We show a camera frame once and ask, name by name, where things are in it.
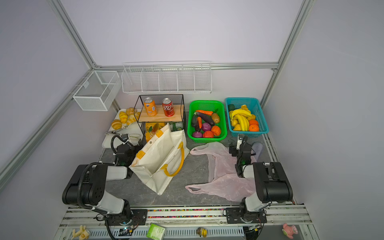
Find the pink plastic grocery bag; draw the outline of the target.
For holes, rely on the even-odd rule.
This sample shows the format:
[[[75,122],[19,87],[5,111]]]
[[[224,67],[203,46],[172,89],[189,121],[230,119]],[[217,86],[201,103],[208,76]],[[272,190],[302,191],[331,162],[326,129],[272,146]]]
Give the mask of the pink plastic grocery bag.
[[[197,146],[190,151],[193,156],[208,157],[209,182],[206,184],[187,185],[192,194],[218,196],[232,202],[241,202],[256,192],[253,179],[240,178],[235,164],[237,158],[229,153],[229,148],[220,142],[211,142]]]

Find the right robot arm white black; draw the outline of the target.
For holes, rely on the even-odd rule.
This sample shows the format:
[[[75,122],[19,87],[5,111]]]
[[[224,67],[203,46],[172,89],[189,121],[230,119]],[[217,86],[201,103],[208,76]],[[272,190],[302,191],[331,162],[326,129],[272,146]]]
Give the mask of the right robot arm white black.
[[[264,224],[267,222],[266,208],[271,204],[293,200],[293,190],[287,175],[278,162],[252,162],[252,145],[248,137],[238,135],[236,146],[230,147],[230,154],[237,158],[235,169],[238,177],[255,181],[256,192],[243,198],[238,208],[227,208],[229,224]]]

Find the orange soda can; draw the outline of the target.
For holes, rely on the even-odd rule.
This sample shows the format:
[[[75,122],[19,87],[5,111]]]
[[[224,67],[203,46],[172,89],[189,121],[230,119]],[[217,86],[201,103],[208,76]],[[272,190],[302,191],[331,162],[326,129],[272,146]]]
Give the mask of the orange soda can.
[[[157,115],[156,103],[154,99],[148,97],[144,100],[144,106],[149,117],[153,117]]]

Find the red cola can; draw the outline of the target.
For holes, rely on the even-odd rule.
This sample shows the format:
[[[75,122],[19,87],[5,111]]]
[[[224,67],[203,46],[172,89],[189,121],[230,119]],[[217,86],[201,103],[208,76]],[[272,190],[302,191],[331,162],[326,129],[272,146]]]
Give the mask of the red cola can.
[[[162,106],[164,110],[164,114],[166,117],[172,117],[175,114],[173,102],[169,98],[164,98],[162,101]]]

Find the orange fruit front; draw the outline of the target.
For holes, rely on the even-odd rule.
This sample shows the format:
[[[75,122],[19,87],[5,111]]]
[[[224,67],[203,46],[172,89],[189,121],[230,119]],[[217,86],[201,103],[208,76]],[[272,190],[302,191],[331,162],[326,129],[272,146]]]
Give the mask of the orange fruit front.
[[[253,124],[249,126],[249,132],[259,132],[259,131],[260,131],[260,127],[258,125]]]

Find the white canvas tote bag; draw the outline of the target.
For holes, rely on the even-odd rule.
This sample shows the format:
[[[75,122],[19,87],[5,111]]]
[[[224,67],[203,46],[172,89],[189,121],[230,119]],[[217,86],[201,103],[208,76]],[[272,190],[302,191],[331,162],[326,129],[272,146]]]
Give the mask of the white canvas tote bag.
[[[129,168],[160,196],[181,171],[189,153],[185,131],[173,132],[167,124],[136,154]]]

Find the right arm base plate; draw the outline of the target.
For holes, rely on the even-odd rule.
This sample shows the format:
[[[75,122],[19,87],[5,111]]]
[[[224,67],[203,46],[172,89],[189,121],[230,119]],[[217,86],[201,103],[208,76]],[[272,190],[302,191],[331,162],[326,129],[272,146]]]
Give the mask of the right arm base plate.
[[[265,224],[267,222],[266,212],[248,212],[240,207],[226,208],[223,214],[228,224]]]

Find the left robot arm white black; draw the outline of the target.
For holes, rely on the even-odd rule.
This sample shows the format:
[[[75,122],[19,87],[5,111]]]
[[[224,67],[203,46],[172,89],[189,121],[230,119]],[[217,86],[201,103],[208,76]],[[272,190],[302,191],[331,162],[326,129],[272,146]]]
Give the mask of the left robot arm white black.
[[[103,216],[109,226],[140,225],[140,213],[135,214],[127,200],[106,191],[106,182],[130,179],[133,176],[129,166],[144,146],[141,136],[134,138],[131,142],[129,134],[112,136],[113,163],[99,161],[79,165],[63,192],[63,203],[94,211]]]

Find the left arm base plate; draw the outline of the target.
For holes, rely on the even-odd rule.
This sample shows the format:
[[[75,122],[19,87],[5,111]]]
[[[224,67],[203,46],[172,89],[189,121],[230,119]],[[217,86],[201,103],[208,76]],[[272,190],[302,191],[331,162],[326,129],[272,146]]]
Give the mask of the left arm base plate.
[[[132,209],[128,215],[124,213],[107,215],[106,221],[109,226],[143,226],[146,224],[147,216],[147,209]]]

